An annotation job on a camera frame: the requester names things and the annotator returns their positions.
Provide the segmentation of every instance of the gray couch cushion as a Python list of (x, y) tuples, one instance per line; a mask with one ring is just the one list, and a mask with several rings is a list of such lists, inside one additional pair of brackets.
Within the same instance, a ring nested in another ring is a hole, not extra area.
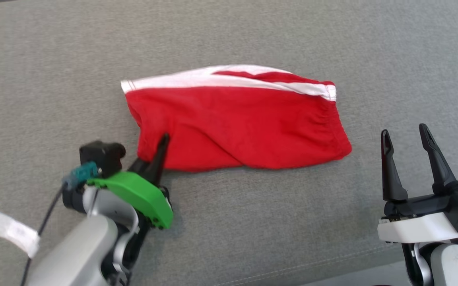
[[(401, 259), (378, 240), (379, 134), (412, 196), (431, 191), (418, 124), (458, 178), (458, 3), (40, 1), (0, 3), (0, 211), (35, 228), (78, 147), (135, 154), (124, 78), (249, 63), (331, 80), (353, 152), (298, 170), (164, 177), (176, 217), (153, 231), (134, 285), (296, 285)], [(35, 264), (82, 219), (56, 207)], [(0, 285), (25, 255), (0, 240)]]

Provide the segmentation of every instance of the cable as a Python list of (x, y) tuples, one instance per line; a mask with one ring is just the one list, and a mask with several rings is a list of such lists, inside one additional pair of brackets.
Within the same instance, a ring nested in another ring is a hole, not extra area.
[[(63, 183), (61, 186), (60, 190), (58, 190), (58, 193), (52, 200), (49, 206), (49, 210), (47, 210), (47, 213), (45, 214), (45, 217), (43, 218), (42, 225), (38, 229), (38, 236), (42, 236), (42, 232), (45, 229), (45, 226), (47, 225), (47, 221), (49, 221), (49, 217), (54, 210), (54, 206), (56, 206), (56, 203), (58, 203), (58, 200), (61, 197), (61, 194), (63, 190), (67, 187), (67, 183)], [(22, 280), (20, 280), (20, 286), (24, 286), (26, 284), (26, 278), (27, 278), (27, 272), (29, 271), (29, 267), (31, 266), (31, 258), (27, 259), (26, 266), (24, 266), (24, 273), (22, 273)]]

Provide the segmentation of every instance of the stitched seam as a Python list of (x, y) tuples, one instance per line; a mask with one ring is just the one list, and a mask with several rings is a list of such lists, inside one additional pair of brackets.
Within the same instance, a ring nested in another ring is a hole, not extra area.
[(339, 256), (339, 257), (333, 257), (333, 258), (321, 260), (321, 261), (318, 261), (318, 262), (310, 262), (310, 263), (306, 263), (306, 264), (300, 264), (300, 265), (293, 266), (293, 267), (288, 267), (288, 268), (284, 268), (284, 269), (280, 269), (280, 270), (275, 270), (275, 271), (271, 271), (271, 272), (267, 272), (267, 273), (262, 273), (260, 275), (254, 275), (254, 276), (249, 276), (249, 277), (242, 278), (242, 279), (237, 279), (237, 280), (233, 280), (233, 281), (229, 281), (229, 282), (224, 282), (224, 283), (216, 284), (215, 286), (222, 286), (222, 285), (230, 284), (230, 283), (233, 283), (233, 282), (239, 282), (239, 281), (242, 281), (242, 280), (247, 280), (247, 279), (256, 278), (256, 277), (260, 277), (260, 276), (264, 276), (264, 275), (268, 275), (268, 274), (272, 274), (272, 273), (277, 273), (277, 272), (280, 272), (280, 271), (291, 270), (291, 269), (302, 268), (302, 267), (304, 268), (305, 266), (316, 265), (318, 263), (321, 263), (321, 264), (318, 264), (318, 266), (320, 266), (320, 265), (327, 264), (327, 263), (329, 263), (329, 261), (332, 261), (332, 260), (335, 260), (335, 259), (340, 259), (340, 258), (344, 258), (344, 257), (352, 257), (352, 256), (358, 255), (360, 253), (364, 253), (364, 252), (374, 253), (374, 250), (376, 250), (376, 249), (385, 249), (385, 248), (390, 248), (390, 247), (389, 246), (375, 247), (375, 248), (371, 248), (371, 249), (368, 249), (368, 250), (362, 250), (362, 251), (359, 251), (359, 252), (354, 252), (354, 253), (351, 253), (349, 255), (342, 255), (342, 256)]
[[(379, 253), (379, 252), (382, 252), (382, 251), (384, 251), (384, 249), (380, 249), (379, 251), (368, 252), (368, 253), (365, 253), (363, 256), (371, 255), (371, 254), (374, 254), (374, 253)], [(330, 262), (326, 262), (326, 263), (316, 264), (316, 265), (313, 266), (313, 268), (318, 267), (318, 266), (323, 266), (323, 265), (334, 264), (334, 263), (338, 263), (338, 262), (342, 262), (342, 261), (346, 261), (346, 260), (351, 260), (351, 259), (354, 259), (354, 258), (355, 258), (355, 257), (347, 257), (347, 258), (345, 258), (345, 259), (341, 259), (341, 260), (337, 260), (337, 261), (330, 261)], [(253, 282), (253, 281), (268, 279), (268, 278), (271, 278), (271, 277), (276, 277), (276, 276), (280, 276), (280, 275), (285, 275), (285, 274), (288, 274), (288, 273), (293, 273), (293, 272), (297, 272), (297, 271), (307, 270), (308, 268), (309, 268), (309, 266), (307, 266), (307, 267), (302, 267), (302, 268), (300, 268), (300, 269), (295, 269), (295, 270), (291, 270), (291, 271), (286, 271), (286, 272), (283, 272), (283, 273), (279, 273), (279, 274), (275, 274), (275, 275), (271, 275), (271, 276), (266, 276), (266, 277), (263, 277), (263, 278), (258, 278), (258, 279), (253, 279), (253, 280), (250, 280), (250, 281), (241, 282), (241, 283), (238, 283), (238, 284), (233, 284), (232, 286), (238, 286), (238, 285), (242, 285), (242, 284), (251, 283), (251, 282)]]

